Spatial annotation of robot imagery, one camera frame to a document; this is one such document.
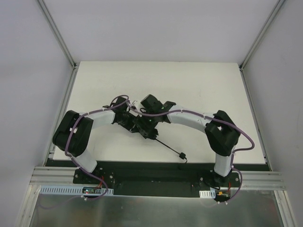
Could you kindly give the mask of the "black folding umbrella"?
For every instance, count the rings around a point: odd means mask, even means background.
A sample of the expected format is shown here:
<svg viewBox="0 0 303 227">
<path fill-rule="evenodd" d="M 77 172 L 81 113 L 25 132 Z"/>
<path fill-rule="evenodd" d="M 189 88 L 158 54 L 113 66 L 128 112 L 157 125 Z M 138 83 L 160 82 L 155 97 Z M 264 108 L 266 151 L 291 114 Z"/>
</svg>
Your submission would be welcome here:
<svg viewBox="0 0 303 227">
<path fill-rule="evenodd" d="M 156 129 L 158 122 L 156 120 L 153 120 L 152 118 L 148 118 L 145 116 L 137 116 L 134 119 L 134 125 L 137 131 L 145 138 L 145 139 L 151 139 L 159 142 L 161 145 L 167 147 L 168 149 L 172 150 L 176 154 L 178 154 L 178 157 L 182 160 L 185 160 L 185 163 L 188 162 L 188 159 L 186 157 L 186 154 L 183 152 L 178 152 L 168 146 L 167 144 L 163 143 L 159 139 L 157 139 L 157 136 L 159 135 L 158 130 Z"/>
</svg>

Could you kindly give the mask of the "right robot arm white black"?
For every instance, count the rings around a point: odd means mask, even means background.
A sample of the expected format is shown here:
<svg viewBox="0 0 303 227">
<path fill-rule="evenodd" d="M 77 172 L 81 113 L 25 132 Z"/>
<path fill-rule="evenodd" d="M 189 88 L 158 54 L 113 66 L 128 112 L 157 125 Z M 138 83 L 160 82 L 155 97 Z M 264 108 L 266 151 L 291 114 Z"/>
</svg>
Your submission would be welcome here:
<svg viewBox="0 0 303 227">
<path fill-rule="evenodd" d="M 132 109 L 139 112 L 139 129 L 144 133 L 155 129 L 160 122 L 180 124 L 205 133 L 209 146 L 215 152 L 212 183 L 218 188 L 225 184 L 232 172 L 233 152 L 240 133 L 228 114 L 222 110 L 216 113 L 197 113 L 177 105 L 162 103 L 153 95 L 142 101 L 133 101 Z"/>
</svg>

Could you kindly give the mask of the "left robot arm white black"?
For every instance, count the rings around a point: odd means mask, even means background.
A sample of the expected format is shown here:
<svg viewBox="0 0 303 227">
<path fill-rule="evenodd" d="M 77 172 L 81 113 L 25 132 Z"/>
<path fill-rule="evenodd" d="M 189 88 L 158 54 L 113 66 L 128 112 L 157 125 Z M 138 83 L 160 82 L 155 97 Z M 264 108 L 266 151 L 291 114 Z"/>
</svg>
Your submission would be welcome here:
<svg viewBox="0 0 303 227">
<path fill-rule="evenodd" d="M 110 106 L 88 113 L 69 110 L 56 129 L 52 143 L 70 157 L 75 165 L 84 172 L 93 173 L 97 161 L 88 151 L 87 146 L 91 131 L 104 125 L 113 124 L 115 118 L 127 109 L 129 96 L 121 95 Z"/>
</svg>

